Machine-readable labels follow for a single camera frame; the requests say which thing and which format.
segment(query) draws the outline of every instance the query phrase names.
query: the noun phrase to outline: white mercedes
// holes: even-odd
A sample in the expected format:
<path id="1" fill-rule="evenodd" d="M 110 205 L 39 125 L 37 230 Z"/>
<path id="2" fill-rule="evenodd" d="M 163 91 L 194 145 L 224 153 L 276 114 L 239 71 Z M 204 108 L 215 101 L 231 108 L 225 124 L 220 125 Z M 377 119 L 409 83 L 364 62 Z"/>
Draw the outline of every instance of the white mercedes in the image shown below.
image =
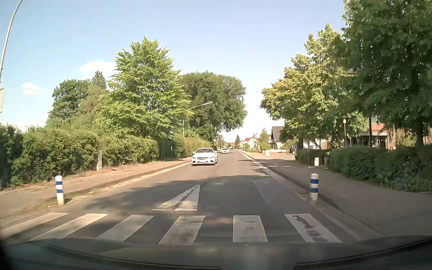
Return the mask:
<path id="1" fill-rule="evenodd" d="M 197 164 L 216 165 L 217 162 L 218 162 L 218 155 L 217 155 L 216 151 L 214 151 L 213 148 L 210 148 L 210 147 L 199 148 L 198 150 L 193 152 L 191 166 L 197 165 Z"/>

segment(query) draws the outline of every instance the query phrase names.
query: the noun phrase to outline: road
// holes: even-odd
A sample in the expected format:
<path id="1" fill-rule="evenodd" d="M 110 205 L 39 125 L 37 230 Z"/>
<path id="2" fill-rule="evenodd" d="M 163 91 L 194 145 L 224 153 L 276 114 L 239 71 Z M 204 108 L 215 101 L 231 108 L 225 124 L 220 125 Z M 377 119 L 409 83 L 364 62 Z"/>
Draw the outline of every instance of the road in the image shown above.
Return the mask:
<path id="1" fill-rule="evenodd" d="M 237 150 L 70 203 L 1 230 L 8 244 L 95 237 L 135 244 L 351 242 Z"/>

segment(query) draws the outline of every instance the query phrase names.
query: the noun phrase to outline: blue and white bollard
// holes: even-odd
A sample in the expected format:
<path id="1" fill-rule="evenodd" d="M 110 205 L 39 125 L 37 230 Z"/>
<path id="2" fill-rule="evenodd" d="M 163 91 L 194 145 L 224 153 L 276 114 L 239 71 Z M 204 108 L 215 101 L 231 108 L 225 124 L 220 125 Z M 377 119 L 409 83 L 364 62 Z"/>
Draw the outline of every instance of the blue and white bollard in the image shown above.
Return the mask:
<path id="1" fill-rule="evenodd" d="M 55 179 L 57 205 L 64 205 L 63 176 L 57 175 Z"/>
<path id="2" fill-rule="evenodd" d="M 311 174 L 311 180 L 309 181 L 309 197 L 311 200 L 318 199 L 318 182 L 319 175 L 317 173 Z"/>

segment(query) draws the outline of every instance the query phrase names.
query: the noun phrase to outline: sky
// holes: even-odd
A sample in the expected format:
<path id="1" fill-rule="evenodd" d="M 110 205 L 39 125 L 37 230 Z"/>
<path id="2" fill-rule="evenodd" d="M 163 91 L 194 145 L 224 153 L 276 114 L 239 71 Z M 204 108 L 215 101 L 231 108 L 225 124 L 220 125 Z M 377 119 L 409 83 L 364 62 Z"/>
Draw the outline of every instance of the sky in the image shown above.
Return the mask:
<path id="1" fill-rule="evenodd" d="M 0 59 L 19 0 L 0 0 Z M 211 71 L 239 78 L 246 88 L 244 126 L 225 141 L 283 126 L 260 108 L 261 90 L 283 77 L 291 57 L 305 54 L 310 33 L 344 27 L 343 0 L 24 0 L 4 59 L 0 120 L 43 125 L 53 89 L 101 70 L 113 74 L 117 52 L 147 37 L 170 51 L 181 73 Z"/>

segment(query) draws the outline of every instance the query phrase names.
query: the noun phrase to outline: street sign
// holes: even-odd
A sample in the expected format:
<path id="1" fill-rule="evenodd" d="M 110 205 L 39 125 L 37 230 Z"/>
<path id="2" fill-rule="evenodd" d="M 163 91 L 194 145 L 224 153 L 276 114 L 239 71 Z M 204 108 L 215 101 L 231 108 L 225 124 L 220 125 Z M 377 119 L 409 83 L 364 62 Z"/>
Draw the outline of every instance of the street sign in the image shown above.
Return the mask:
<path id="1" fill-rule="evenodd" d="M 3 94 L 4 88 L 0 89 L 0 114 L 3 112 Z"/>

